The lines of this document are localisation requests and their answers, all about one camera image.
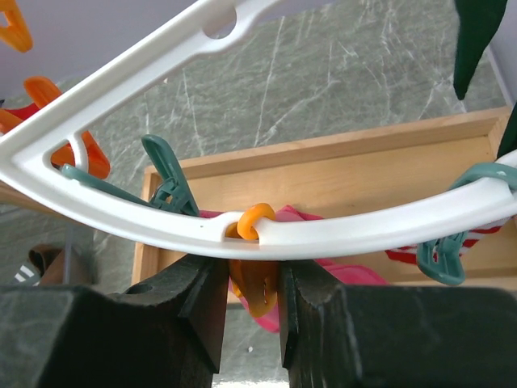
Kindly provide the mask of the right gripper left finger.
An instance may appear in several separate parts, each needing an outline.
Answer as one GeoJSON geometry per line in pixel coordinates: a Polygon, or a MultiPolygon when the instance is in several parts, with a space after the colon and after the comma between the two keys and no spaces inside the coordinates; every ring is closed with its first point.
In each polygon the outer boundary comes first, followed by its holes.
{"type": "Polygon", "coordinates": [[[122,293],[1,289],[4,387],[209,387],[221,363],[229,272],[185,255],[122,293]]]}

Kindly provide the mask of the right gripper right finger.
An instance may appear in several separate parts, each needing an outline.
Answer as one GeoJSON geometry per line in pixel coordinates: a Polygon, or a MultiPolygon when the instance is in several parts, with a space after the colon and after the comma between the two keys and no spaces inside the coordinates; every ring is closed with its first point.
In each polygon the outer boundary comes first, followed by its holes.
{"type": "Polygon", "coordinates": [[[280,346],[292,387],[513,387],[516,300],[501,289],[345,285],[285,262],[280,346]]]}

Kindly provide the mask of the red white striped sock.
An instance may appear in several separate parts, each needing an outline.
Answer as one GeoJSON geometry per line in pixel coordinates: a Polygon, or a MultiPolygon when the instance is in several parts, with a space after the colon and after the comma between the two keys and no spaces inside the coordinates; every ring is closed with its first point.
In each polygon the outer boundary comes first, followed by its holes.
{"type": "MultiPolygon", "coordinates": [[[[476,245],[485,236],[497,233],[502,228],[505,222],[506,219],[502,219],[499,221],[492,222],[490,224],[486,224],[484,226],[477,227],[476,229],[470,230],[468,232],[454,234],[451,236],[447,236],[446,238],[436,240],[435,253],[433,254],[433,258],[437,259],[439,245],[448,248],[456,257],[461,257],[462,255],[466,254],[470,248],[476,245]]],[[[385,253],[391,260],[402,262],[405,264],[417,264],[416,245],[393,248],[385,251],[385,253]]]]}

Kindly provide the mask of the white round clip hanger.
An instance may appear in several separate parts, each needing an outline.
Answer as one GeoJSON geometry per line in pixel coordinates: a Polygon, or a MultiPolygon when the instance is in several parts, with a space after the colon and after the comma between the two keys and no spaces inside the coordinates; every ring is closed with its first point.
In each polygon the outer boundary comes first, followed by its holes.
{"type": "Polygon", "coordinates": [[[87,164],[82,132],[197,57],[221,53],[275,6],[273,1],[198,1],[95,71],[1,139],[1,178],[75,221],[122,238],[226,259],[314,259],[409,246],[513,216],[516,196],[484,178],[406,205],[349,217],[256,223],[257,242],[227,239],[240,213],[205,219],[136,205],[82,186],[53,168],[51,154],[69,143],[87,164]]]}

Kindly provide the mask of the dark green sock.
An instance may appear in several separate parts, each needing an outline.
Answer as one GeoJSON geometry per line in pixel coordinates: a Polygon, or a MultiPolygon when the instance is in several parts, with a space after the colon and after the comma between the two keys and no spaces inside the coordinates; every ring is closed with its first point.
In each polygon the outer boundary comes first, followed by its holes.
{"type": "Polygon", "coordinates": [[[453,88],[463,100],[485,49],[498,31],[507,0],[455,0],[459,18],[453,88]]]}

